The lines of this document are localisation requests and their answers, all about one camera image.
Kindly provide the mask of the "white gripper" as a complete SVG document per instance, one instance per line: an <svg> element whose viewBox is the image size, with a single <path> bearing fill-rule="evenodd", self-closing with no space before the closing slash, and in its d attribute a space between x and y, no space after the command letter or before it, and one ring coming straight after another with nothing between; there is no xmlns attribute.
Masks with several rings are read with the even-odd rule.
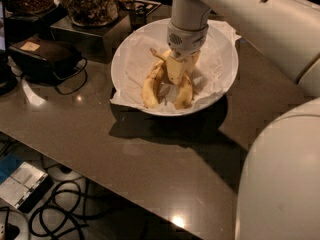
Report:
<svg viewBox="0 0 320 240"><path fill-rule="evenodd" d="M175 85L181 82L184 71L191 74L200 57L208 31L208 24L196 30L184 30L172 21L167 25L167 44L173 52L166 60L168 79Z"/></svg>

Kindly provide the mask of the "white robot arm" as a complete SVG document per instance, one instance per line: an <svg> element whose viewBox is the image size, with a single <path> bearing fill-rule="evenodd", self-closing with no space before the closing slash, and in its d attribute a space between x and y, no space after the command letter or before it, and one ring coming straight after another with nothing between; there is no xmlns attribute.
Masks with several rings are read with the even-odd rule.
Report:
<svg viewBox="0 0 320 240"><path fill-rule="evenodd" d="M173 0L170 28L195 38L211 9L269 65L251 62L243 114L255 120L283 97L296 105L273 118L252 143L237 198L236 240L320 240L320 9L308 0Z"/></svg>

